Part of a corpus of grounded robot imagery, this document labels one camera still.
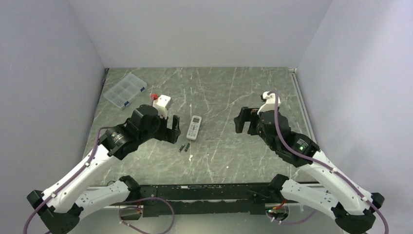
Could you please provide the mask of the clear plastic compartment box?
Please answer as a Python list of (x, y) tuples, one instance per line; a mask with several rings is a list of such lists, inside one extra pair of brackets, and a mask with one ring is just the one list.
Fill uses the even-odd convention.
[(133, 73), (126, 74), (107, 90), (103, 97), (119, 109), (129, 106), (147, 87), (147, 83)]

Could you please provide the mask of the white remote control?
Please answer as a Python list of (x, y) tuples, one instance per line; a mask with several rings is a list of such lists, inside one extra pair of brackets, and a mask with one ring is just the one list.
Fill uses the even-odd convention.
[(201, 121), (202, 118), (200, 116), (192, 116), (186, 135), (188, 140), (195, 141), (197, 139)]

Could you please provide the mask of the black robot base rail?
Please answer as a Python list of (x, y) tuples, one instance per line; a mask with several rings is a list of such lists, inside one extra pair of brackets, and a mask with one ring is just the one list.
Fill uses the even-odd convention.
[(268, 183), (143, 185), (139, 195), (123, 202), (139, 208), (143, 217), (248, 213), (264, 215), (271, 208), (286, 207), (288, 201)]

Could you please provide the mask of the black green battery left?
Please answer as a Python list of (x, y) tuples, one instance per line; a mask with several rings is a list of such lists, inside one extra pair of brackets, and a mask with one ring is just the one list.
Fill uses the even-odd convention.
[(181, 152), (181, 151), (184, 149), (184, 147), (185, 147), (185, 145), (182, 145), (182, 146), (179, 148), (179, 151), (178, 151), (178, 152)]

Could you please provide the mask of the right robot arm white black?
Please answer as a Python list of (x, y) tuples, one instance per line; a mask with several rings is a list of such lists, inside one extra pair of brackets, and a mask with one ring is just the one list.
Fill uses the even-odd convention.
[(370, 193), (343, 175), (312, 139), (292, 131), (281, 114), (275, 122), (273, 110), (259, 112), (257, 108), (243, 107), (234, 118), (235, 131), (241, 133), (246, 122), (250, 122), (249, 135), (259, 136), (283, 161), (308, 173), (326, 189), (321, 192), (277, 174), (268, 184), (272, 201), (303, 203), (332, 218), (349, 234), (364, 234), (372, 228), (374, 213), (384, 202), (383, 195)]

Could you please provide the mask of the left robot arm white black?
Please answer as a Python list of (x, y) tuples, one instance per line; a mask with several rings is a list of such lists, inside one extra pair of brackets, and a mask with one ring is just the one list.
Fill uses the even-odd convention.
[(102, 127), (92, 150), (62, 179), (44, 191), (33, 190), (27, 200), (34, 212), (26, 221), (27, 233), (35, 215), (50, 234), (67, 234), (86, 216), (115, 203), (135, 204), (141, 198), (141, 186), (129, 175), (109, 186), (87, 191), (95, 178), (150, 139), (176, 143), (181, 133), (180, 118), (174, 115), (168, 128), (167, 109), (143, 104), (124, 123)]

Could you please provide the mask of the aluminium rail right edge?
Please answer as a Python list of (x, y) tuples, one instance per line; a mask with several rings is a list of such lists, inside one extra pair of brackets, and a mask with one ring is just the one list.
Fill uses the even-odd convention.
[(309, 137), (314, 142), (317, 142), (316, 136), (314, 134), (314, 131), (313, 131), (313, 128), (312, 128), (312, 125), (311, 125), (311, 121), (310, 121), (310, 118), (309, 118), (309, 115), (308, 115), (308, 112), (307, 112), (307, 109), (306, 109), (306, 106), (305, 106), (305, 103), (304, 103), (304, 99), (303, 99), (303, 96), (301, 94), (301, 90), (300, 90), (299, 83), (298, 83), (298, 80), (297, 80), (296, 72), (297, 72), (296, 68), (288, 68), (288, 73), (289, 73), (289, 75), (292, 79), (293, 85), (294, 85), (296, 93), (297, 93), (297, 97), (298, 97), (298, 100), (299, 100), (299, 106), (300, 106), (300, 109), (301, 109), (302, 116), (304, 118), (306, 130), (309, 134)]

